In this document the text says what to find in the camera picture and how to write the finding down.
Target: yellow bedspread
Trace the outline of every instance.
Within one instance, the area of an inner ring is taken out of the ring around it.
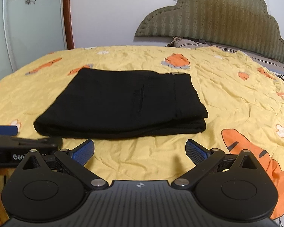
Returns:
[[[172,54],[182,54],[188,64],[168,60]],[[284,82],[240,51],[126,46],[48,54],[0,81],[0,124],[17,125],[19,137],[40,138],[34,120],[82,67],[189,73],[209,113],[206,131],[195,135],[94,140],[95,154],[86,167],[109,183],[113,179],[173,181],[194,167],[185,154],[185,142],[194,139],[226,153],[234,141],[239,142],[238,148],[245,146],[257,155],[266,150],[262,165],[268,173],[272,170],[272,178],[279,170],[283,181],[278,182],[284,185]],[[83,141],[64,139],[64,147],[72,149]],[[284,205],[284,189],[278,191]],[[273,218],[283,216],[284,207],[274,214]]]

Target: upholstered headboard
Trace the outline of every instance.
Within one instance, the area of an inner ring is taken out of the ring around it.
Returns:
[[[203,39],[284,63],[284,40],[264,0],[178,0],[150,13],[136,36]]]

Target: black robotic base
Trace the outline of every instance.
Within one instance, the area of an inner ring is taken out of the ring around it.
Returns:
[[[277,190],[249,150],[226,155],[193,140],[185,150],[197,166],[171,185],[115,180],[111,186],[83,167],[94,153],[91,140],[54,155],[32,150],[3,189],[11,218],[4,227],[276,226],[269,217]]]

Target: black pants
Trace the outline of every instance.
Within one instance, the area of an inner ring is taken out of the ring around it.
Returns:
[[[117,139],[198,133],[206,117],[189,74],[83,68],[34,126],[46,136]]]

